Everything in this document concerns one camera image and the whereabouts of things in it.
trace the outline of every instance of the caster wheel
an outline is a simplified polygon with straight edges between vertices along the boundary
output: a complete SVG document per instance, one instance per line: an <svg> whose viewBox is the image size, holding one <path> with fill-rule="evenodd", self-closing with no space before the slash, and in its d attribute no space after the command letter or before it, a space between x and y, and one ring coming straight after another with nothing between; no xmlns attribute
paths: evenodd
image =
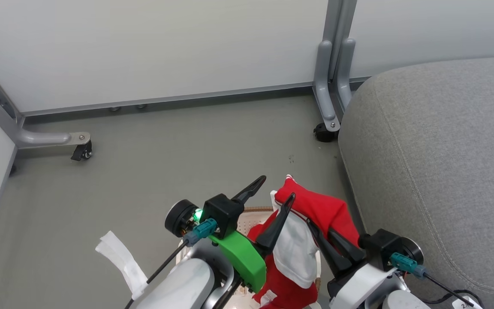
<svg viewBox="0 0 494 309"><path fill-rule="evenodd" d="M14 173L16 173L16 165L13 164L10 167L9 177L11 177L12 175L14 175Z"/></svg>
<svg viewBox="0 0 494 309"><path fill-rule="evenodd" d="M89 141L84 145L77 145L71 160L88 160L93 155L93 142Z"/></svg>
<svg viewBox="0 0 494 309"><path fill-rule="evenodd" d="M320 123L314 129L314 135L315 135L316 139L320 142L325 142L325 143L329 143L329 142L332 142L333 140L337 139L337 133L338 132L327 131L327 128L325 127L324 123Z"/></svg>

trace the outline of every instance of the floor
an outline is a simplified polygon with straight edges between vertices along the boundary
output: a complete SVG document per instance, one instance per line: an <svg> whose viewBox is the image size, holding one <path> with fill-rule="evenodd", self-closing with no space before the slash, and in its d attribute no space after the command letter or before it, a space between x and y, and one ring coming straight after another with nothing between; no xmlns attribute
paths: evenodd
<svg viewBox="0 0 494 309"><path fill-rule="evenodd" d="M177 246L163 227L176 201L232 196L262 174L251 206L269 206L286 174L353 205L337 143L312 136L319 122L302 91L30 119L33 131L90 132L94 154L19 152L0 203L0 309L123 308L131 293L94 251L101 236L112 230L151 274Z"/></svg>

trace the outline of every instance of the red and white garment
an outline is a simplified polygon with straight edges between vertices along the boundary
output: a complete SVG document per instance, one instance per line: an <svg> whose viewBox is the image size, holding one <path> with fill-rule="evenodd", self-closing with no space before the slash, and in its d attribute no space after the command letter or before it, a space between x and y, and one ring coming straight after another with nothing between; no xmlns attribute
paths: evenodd
<svg viewBox="0 0 494 309"><path fill-rule="evenodd" d="M351 243L357 244L359 234L353 225L345 202L306 190L287 175L285 184L271 193L277 211L265 223L254 226L247 237L255 240L274 221L280 206L289 195L296 194L273 254L266 257L266 284L253 299L264 309L302 309L317 300L314 280L317 276L318 250L306 225L313 221L327 235L332 227Z"/></svg>

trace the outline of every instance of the red fabric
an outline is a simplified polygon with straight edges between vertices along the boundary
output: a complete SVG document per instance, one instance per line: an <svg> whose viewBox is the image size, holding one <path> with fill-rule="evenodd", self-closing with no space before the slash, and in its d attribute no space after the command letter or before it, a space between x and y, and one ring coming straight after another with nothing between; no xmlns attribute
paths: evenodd
<svg viewBox="0 0 494 309"><path fill-rule="evenodd" d="M289 177L286 178L285 184L276 193L276 201L283 204L292 192L296 194L292 209L316 223L326 237L327 231L332 227L351 243L357 245L359 234L353 225L345 202L331 196L308 191ZM255 241L256 237L276 219L276 215L277 211L272 213L264 224L251 228L247 238ZM264 306L264 309L302 309L317 300L315 284L312 284L308 289L302 289L296 285L276 268L272 254L266 257L265 262L266 283L253 299L260 303L261 297L268 290L277 296Z"/></svg>
<svg viewBox="0 0 494 309"><path fill-rule="evenodd" d="M357 246L359 233L353 225L346 202L332 196L308 191L289 177L285 179L285 184L276 193L276 201L283 204L292 192L296 195L292 209L316 223L323 231L325 238L327 238L327 231L332 227Z"/></svg>

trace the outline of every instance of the gray ottoman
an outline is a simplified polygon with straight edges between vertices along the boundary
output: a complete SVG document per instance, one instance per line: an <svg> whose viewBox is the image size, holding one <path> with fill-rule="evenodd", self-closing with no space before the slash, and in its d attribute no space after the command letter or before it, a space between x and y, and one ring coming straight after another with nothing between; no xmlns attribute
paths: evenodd
<svg viewBox="0 0 494 309"><path fill-rule="evenodd" d="M373 76L346 110L339 145L366 231L413 239L431 274L494 309L494 58ZM426 299L445 294L408 284Z"/></svg>

